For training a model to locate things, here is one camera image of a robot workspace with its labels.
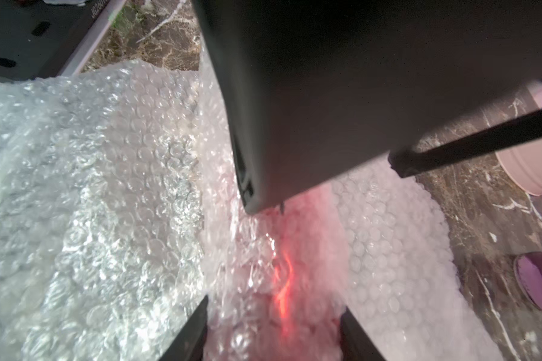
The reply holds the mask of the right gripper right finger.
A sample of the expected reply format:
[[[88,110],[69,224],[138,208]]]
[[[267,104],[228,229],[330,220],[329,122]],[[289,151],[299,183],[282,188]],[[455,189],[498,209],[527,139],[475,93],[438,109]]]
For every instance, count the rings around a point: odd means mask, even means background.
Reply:
[[[385,361],[349,308],[340,318],[340,347],[343,361]]]

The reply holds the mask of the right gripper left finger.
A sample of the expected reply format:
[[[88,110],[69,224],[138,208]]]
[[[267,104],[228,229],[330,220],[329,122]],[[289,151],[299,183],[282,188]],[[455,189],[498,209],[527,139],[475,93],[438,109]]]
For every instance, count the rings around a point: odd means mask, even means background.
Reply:
[[[208,327],[209,297],[204,296],[159,361],[202,361]]]

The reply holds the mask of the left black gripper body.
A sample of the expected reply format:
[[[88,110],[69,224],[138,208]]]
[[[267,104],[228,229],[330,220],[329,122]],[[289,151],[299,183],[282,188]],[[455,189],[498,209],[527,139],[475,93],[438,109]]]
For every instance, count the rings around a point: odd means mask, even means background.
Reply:
[[[257,214],[542,81],[542,1],[195,1]]]

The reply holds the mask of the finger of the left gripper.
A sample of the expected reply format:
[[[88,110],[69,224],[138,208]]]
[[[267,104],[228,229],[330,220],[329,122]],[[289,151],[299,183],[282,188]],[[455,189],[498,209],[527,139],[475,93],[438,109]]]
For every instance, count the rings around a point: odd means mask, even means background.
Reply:
[[[388,161],[406,178],[541,138],[542,109],[424,152],[391,152]]]

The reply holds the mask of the red bottle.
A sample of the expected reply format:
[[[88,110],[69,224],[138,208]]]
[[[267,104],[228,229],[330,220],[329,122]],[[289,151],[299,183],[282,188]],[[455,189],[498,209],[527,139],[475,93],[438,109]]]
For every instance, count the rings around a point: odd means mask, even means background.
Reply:
[[[329,184],[256,215],[233,200],[209,236],[207,360],[342,359],[348,255]]]

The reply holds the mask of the bubble wrap sheet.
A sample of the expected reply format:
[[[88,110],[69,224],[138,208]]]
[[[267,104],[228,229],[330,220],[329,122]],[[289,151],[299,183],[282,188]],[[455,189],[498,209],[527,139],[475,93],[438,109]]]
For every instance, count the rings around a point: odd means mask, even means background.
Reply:
[[[346,308],[387,359],[502,358],[429,192],[385,156],[324,184]],[[0,360],[159,359],[209,297],[233,200],[245,211],[209,60],[0,83]]]

